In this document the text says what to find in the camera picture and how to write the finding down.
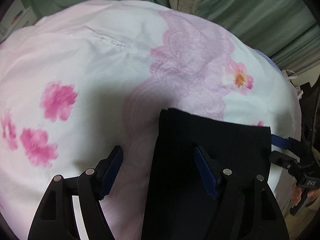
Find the person's right hand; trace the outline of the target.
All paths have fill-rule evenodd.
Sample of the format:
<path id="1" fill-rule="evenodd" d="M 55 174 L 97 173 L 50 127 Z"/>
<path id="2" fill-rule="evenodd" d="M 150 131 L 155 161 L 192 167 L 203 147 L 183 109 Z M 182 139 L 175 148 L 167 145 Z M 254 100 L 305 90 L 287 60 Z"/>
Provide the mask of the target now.
<path id="1" fill-rule="evenodd" d="M 292 194 L 291 194 L 291 206 L 296 206 L 302 198 L 303 190 L 293 184 L 292 186 Z M 308 197 L 310 198 L 306 204 L 306 208 L 314 211 L 319 210 L 319 189 L 313 189 L 308 191 Z"/>

